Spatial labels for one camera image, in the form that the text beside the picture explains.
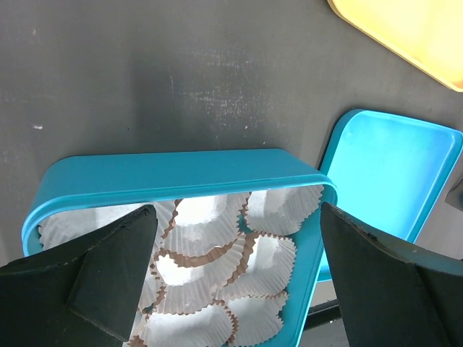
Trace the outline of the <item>blue tin lid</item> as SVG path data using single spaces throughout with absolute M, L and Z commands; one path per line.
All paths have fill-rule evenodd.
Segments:
M 392 113 L 354 109 L 335 124 L 320 171 L 342 210 L 416 242 L 462 154 L 462 132 Z

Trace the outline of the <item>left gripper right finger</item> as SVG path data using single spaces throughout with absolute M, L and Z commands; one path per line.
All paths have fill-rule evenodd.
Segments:
M 320 229 L 351 346 L 461 346 L 462 261 L 321 206 Z

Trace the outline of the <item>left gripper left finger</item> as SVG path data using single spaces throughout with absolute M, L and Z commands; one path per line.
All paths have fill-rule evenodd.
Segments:
M 135 319 L 158 227 L 143 205 L 1 267 L 2 346 L 121 346 Z

